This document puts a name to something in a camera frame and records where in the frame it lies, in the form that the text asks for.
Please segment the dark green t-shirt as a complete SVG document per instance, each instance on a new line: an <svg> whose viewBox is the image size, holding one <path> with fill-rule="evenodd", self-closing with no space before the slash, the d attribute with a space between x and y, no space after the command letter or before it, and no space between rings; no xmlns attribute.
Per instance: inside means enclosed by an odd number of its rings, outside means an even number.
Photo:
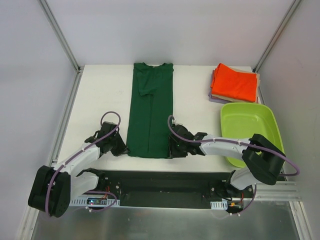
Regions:
<svg viewBox="0 0 320 240"><path fill-rule="evenodd" d="M168 117L173 114L172 63L133 65L126 144L130 157L169 157Z"/></svg>

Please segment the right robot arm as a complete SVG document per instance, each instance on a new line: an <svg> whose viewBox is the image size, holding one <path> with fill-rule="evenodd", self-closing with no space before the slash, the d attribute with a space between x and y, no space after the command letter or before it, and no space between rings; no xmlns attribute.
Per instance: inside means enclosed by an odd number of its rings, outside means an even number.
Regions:
<svg viewBox="0 0 320 240"><path fill-rule="evenodd" d="M222 183L222 192L227 198L237 197L256 183L276 184L284 160L284 153L261 134L251 138L234 139L215 137L205 132L192 134L180 124L168 124L169 157L184 158L189 154L200 156L223 156L241 160L245 167L232 171Z"/></svg>

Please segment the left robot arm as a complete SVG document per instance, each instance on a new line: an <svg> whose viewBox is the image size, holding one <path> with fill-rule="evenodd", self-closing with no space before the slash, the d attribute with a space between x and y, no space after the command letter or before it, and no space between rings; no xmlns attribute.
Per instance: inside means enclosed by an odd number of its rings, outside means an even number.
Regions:
<svg viewBox="0 0 320 240"><path fill-rule="evenodd" d="M35 175L28 206L59 218L71 201L82 194L90 191L106 194L110 189L106 174L89 165L108 152L118 157L127 151L118 128L117 124L105 121L68 159L54 167L41 166Z"/></svg>

